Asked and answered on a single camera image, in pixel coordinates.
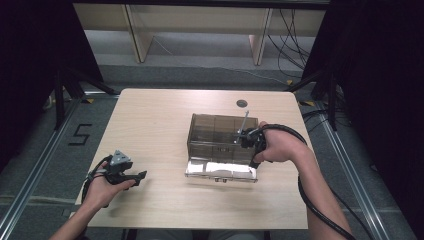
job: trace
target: hand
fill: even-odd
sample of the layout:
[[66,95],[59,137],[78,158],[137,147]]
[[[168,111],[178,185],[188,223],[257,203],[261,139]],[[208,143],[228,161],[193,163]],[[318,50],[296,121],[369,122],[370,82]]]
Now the hand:
[[[104,168],[106,165],[107,162],[103,162],[99,169]],[[134,184],[135,180],[132,179],[120,184],[112,185],[105,179],[105,177],[98,173],[95,175],[95,178],[88,188],[83,205],[88,205],[100,210],[102,207],[107,206],[116,194],[124,189],[132,187]]]
[[[259,127],[263,127],[267,122],[261,122]],[[257,163],[263,161],[285,162],[291,160],[294,163],[302,159],[304,154],[310,154],[312,151],[299,139],[290,133],[267,129],[264,131],[267,147],[264,151],[256,154],[254,161]]]

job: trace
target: clear plastic box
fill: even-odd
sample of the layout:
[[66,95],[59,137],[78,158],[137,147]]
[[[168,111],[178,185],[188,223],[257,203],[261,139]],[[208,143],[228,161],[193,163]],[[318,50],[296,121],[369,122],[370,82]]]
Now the clear plastic box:
[[[256,169],[249,167],[253,148],[242,148],[237,134],[244,117],[193,114],[187,140],[187,177],[215,181],[256,182]],[[244,129],[256,128],[257,118],[246,118]]]

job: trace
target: floor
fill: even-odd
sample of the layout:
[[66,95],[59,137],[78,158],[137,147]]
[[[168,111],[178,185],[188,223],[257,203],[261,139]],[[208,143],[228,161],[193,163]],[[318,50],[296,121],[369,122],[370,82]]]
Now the floor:
[[[199,76],[202,78],[199,79],[200,83],[194,83],[199,85],[191,87],[280,91],[285,89],[288,80],[298,81],[296,76],[302,73],[302,69],[289,60],[278,59],[278,51],[269,39],[261,65],[254,66],[247,36],[161,33],[155,36],[146,61],[138,64],[134,61],[127,33],[86,31],[86,34],[105,81],[116,89],[129,86],[170,87],[167,77],[172,75],[175,78],[172,87],[188,86],[186,82],[178,82],[178,78],[196,79]],[[272,39],[281,46],[279,36],[272,36]],[[298,44],[306,51],[310,51],[313,42],[314,38],[298,38]],[[302,66],[298,53],[287,53]],[[210,73],[211,79],[204,73]],[[138,81],[140,76],[144,78],[144,85],[140,85]],[[236,79],[234,82],[238,84],[220,79],[229,76]],[[84,88],[90,93],[97,91],[91,86]],[[325,101],[309,103],[312,88],[313,84],[296,93],[302,113],[325,107]],[[7,236],[3,236],[4,239],[9,236],[10,239],[46,239],[66,221],[69,212],[73,210],[72,205],[81,187],[81,179],[84,179],[116,103],[116,98],[93,98],[94,104],[82,102],[73,107],[72,101],[67,103],[67,109],[74,111],[75,117],[69,120],[69,126],[63,130],[63,136],[59,137],[56,145],[51,143],[51,136],[55,134],[51,128],[55,113],[53,109],[46,109],[45,114],[38,120],[37,127],[28,137],[21,154],[1,173],[2,216],[11,212],[11,206],[16,202],[15,196],[21,196],[25,191],[30,195],[29,200],[23,202],[27,206],[25,210],[12,211],[18,212],[20,218],[11,223],[11,230]],[[353,212],[359,215],[374,239],[415,239],[378,172],[370,168],[372,160],[369,159],[354,129],[349,126],[345,113],[338,113],[337,120],[336,133],[331,131],[323,115],[316,115],[306,123],[325,178]],[[95,123],[89,130],[92,142],[79,151],[69,150],[69,142],[78,141],[74,137],[74,129],[81,123]],[[50,155],[43,151],[48,145],[53,146]],[[53,160],[48,160],[43,166],[43,159]],[[28,179],[28,176],[36,176],[32,170],[38,168],[45,170],[34,178],[36,180]],[[31,184],[34,185],[32,191],[22,187]],[[357,239],[367,239],[368,236],[358,221],[348,213],[346,207],[342,209],[346,212]],[[100,236],[103,236],[102,239],[122,237],[122,230],[116,229],[88,229],[87,233],[92,239]],[[308,235],[305,231],[276,230],[271,232],[271,237],[307,239]]]

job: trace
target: wooden table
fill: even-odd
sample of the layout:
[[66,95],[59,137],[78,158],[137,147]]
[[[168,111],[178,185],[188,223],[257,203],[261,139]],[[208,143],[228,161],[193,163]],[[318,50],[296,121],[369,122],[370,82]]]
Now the wooden table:
[[[247,101],[240,108],[236,102]],[[306,229],[306,207],[291,162],[263,163],[257,183],[187,178],[193,113],[244,116],[287,125],[308,141],[296,99],[288,92],[126,89],[122,91],[92,169],[115,150],[130,156],[126,174],[147,170],[140,186],[120,193],[92,227],[173,229]]]

